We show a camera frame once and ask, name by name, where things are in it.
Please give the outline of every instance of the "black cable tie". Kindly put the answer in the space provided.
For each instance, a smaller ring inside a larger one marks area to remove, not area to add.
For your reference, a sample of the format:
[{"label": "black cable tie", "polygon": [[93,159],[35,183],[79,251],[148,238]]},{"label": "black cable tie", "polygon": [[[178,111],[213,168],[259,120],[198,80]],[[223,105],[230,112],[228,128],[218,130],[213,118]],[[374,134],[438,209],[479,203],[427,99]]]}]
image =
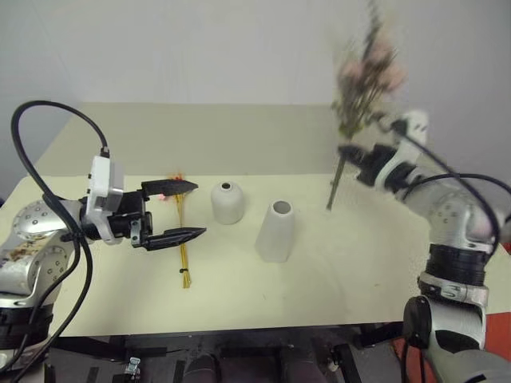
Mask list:
[{"label": "black cable tie", "polygon": [[108,146],[101,148],[100,156],[104,158],[110,158],[110,149]]},{"label": "black cable tie", "polygon": [[408,184],[408,186],[405,186],[404,188],[406,188],[405,190],[405,193],[403,194],[402,196],[402,201],[405,202],[406,199],[408,198],[408,195],[410,195],[412,193],[412,191],[417,187],[418,185],[414,185],[414,182],[412,182],[411,184]]},{"label": "black cable tie", "polygon": [[76,232],[76,231],[70,231],[69,233],[65,233],[64,235],[61,235],[61,241],[62,242],[71,242],[75,239],[77,241],[80,241],[80,239],[86,238],[85,235],[82,232]]}]

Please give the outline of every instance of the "vase opening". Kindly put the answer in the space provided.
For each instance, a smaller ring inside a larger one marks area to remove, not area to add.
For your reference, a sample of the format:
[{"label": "vase opening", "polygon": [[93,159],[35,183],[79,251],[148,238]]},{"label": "vase opening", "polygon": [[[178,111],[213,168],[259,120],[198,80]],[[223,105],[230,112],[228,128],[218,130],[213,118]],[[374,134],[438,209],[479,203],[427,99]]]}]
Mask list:
[{"label": "vase opening", "polygon": [[277,201],[273,204],[273,210],[279,214],[287,214],[291,211],[291,205],[286,201]]}]

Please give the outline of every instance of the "bundle of yellow stems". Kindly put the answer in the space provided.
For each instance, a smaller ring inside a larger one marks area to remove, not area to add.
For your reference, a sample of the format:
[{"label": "bundle of yellow stems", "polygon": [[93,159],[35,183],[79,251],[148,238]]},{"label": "bundle of yellow stems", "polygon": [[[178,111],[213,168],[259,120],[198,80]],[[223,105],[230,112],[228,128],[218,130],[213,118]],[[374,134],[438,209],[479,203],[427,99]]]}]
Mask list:
[{"label": "bundle of yellow stems", "polygon": [[[182,180],[183,177],[179,175],[179,177],[175,177],[176,180]],[[183,202],[184,202],[184,194],[175,195],[176,205],[177,205],[177,214],[179,215],[179,226],[183,227],[184,224],[184,215],[183,215]],[[192,280],[190,279],[190,272],[188,271],[188,255],[186,254],[186,243],[182,243],[180,246],[181,252],[181,272],[183,274],[183,288],[188,289],[192,284]]]}]

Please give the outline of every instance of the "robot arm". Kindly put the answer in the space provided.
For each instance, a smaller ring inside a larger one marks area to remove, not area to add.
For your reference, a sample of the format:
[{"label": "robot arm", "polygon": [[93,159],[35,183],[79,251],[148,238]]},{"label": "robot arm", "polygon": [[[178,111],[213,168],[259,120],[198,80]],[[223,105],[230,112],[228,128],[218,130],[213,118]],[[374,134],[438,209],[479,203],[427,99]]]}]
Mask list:
[{"label": "robot arm", "polygon": [[[418,143],[426,142],[424,113],[407,113],[392,125]],[[339,151],[360,168],[360,182],[394,193],[430,223],[430,257],[418,277],[422,295],[411,298],[405,308],[406,341],[425,350],[439,381],[509,381],[511,365],[483,351],[489,293],[484,269],[493,231],[478,201],[441,180],[410,188],[431,171],[416,165],[420,152],[407,140],[397,149],[375,145],[368,152],[346,145]]]},{"label": "robot arm", "polygon": [[[156,180],[124,192],[122,184],[119,167],[97,156],[87,196],[61,201],[88,240],[113,245],[124,237],[133,247],[154,251],[178,246],[205,232],[204,228],[180,227],[153,235],[152,216],[145,210],[151,195],[184,194],[197,185]],[[0,246],[0,368],[13,358],[26,334],[24,352],[11,370],[23,368],[47,343],[59,288],[46,298],[33,325],[29,325],[30,315],[39,298],[67,270],[73,250],[73,236],[45,200],[24,207],[14,218],[10,237]]]}]

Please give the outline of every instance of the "flower stem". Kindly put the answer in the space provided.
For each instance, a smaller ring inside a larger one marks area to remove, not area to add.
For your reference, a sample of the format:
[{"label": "flower stem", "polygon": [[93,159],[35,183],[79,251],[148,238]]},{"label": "flower stem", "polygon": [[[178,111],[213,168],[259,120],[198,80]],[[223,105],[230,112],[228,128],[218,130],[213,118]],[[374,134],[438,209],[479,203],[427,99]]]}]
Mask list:
[{"label": "flower stem", "polygon": [[[351,138],[353,136],[348,137],[347,141],[351,142]],[[327,210],[332,210],[332,205],[334,204],[335,195],[337,194],[337,188],[339,187],[339,181],[341,180],[341,176],[343,175],[344,165],[346,164],[346,158],[344,156],[339,155],[339,162],[337,163],[337,169],[335,170],[335,177],[332,181],[332,189],[330,190],[330,197],[328,198]]]}]

